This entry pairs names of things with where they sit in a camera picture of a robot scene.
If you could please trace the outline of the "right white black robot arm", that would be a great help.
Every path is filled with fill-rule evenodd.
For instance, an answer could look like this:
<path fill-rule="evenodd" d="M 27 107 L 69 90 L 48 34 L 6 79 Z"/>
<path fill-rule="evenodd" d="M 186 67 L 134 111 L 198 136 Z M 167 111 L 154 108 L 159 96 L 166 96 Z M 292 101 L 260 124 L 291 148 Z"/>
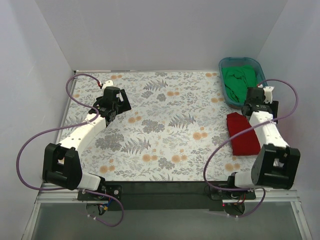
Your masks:
<path fill-rule="evenodd" d="M 250 170 L 234 172 L 227 179 L 226 192 L 237 199 L 245 189 L 289 190 L 297 173 L 301 153 L 282 138 L 277 121 L 279 102 L 273 100 L 272 86 L 249 87 L 241 113 L 254 129 L 260 150 Z"/>

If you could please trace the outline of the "red t shirt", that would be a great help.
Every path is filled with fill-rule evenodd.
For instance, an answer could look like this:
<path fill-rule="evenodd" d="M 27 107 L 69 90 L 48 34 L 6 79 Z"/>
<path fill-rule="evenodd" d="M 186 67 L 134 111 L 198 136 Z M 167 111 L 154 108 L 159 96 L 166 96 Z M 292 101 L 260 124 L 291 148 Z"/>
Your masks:
<path fill-rule="evenodd" d="M 249 129 L 247 118 L 237 112 L 226 116 L 226 125 L 230 137 Z M 260 144 L 254 130 L 243 133 L 231 140 L 232 151 L 235 156 L 254 156 L 260 152 Z"/>

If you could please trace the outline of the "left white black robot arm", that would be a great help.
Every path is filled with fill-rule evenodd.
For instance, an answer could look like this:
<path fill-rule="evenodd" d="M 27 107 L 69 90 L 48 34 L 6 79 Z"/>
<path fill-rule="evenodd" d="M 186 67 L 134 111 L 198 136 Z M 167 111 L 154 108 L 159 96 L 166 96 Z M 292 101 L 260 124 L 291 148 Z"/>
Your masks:
<path fill-rule="evenodd" d="M 80 156 L 88 144 L 117 115 L 131 110 L 131 105 L 124 89 L 107 86 L 103 95 L 98 97 L 86 115 L 83 125 L 76 127 L 59 143 L 50 143 L 44 150 L 42 179 L 46 183 L 68 189 L 86 189 L 95 200 L 106 196 L 103 177 L 82 170 Z"/>

